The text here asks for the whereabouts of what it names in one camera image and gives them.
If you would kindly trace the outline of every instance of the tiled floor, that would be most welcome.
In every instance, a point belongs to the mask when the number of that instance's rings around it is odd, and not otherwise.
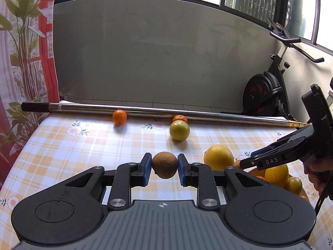
[[[116,105],[116,106],[133,106],[133,107],[148,107],[148,108],[162,108],[162,109],[175,109],[175,110],[187,110],[197,112],[231,112],[239,113],[240,110],[231,110],[207,106],[192,106],[181,104],[169,104],[169,103],[157,103],[157,102],[127,102],[127,101],[105,101],[105,100],[86,100],[86,99],[68,99],[68,101],[84,103],[84,104],[101,104],[101,105]]]

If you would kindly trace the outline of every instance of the exercise bike handlebar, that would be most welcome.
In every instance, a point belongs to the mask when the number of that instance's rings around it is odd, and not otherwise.
[[[279,35],[277,35],[276,33],[274,33],[273,31],[270,31],[269,34],[276,38],[277,40],[281,41],[283,44],[292,44],[292,43],[299,43],[302,42],[302,40],[298,37],[294,37],[292,39],[284,39],[282,37],[280,37]]]
[[[303,54],[306,58],[311,60],[313,63],[321,63],[321,62],[325,61],[325,59],[323,57],[318,58],[318,59],[314,59],[312,56],[310,56],[308,53],[306,53],[305,51],[303,51],[301,48],[297,47],[294,44],[291,44],[291,47],[294,48],[295,50],[299,51],[301,54]]]

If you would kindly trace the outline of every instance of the exercise bike flywheel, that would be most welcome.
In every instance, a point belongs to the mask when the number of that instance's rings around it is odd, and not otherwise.
[[[279,104],[279,93],[272,92],[277,87],[279,83],[271,73],[266,71],[254,75],[244,89],[243,113],[249,116],[274,116]]]

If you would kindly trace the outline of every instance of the table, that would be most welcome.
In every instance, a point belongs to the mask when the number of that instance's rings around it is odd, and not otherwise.
[[[243,159],[295,130],[189,122],[189,138],[176,142],[169,136],[170,123],[169,120],[129,119],[125,125],[115,126],[110,116],[50,114],[23,148],[0,191],[0,249],[11,249],[19,242],[10,221],[17,202],[90,167],[102,165],[105,170],[116,169],[122,163],[140,162],[146,152],[154,156],[161,151],[176,156],[184,153],[189,163],[203,163],[204,152],[212,144],[227,145],[234,158]],[[302,180],[315,206],[318,193],[304,175],[302,163],[296,161],[288,166],[289,172]],[[221,189],[218,191],[224,203]],[[163,180],[152,172],[148,186],[132,189],[132,198],[196,201],[196,189],[182,187],[177,174]],[[331,205],[332,201],[325,200],[309,239],[320,250],[333,249]]]

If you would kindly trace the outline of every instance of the human hand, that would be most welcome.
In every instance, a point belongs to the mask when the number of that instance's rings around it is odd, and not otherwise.
[[[308,175],[309,181],[313,183],[314,188],[319,192],[319,195],[321,195],[326,183],[322,182],[319,176],[311,173],[311,171],[325,172],[330,170],[333,170],[333,159],[330,159],[328,156],[313,161],[310,168],[304,165],[304,174]]]

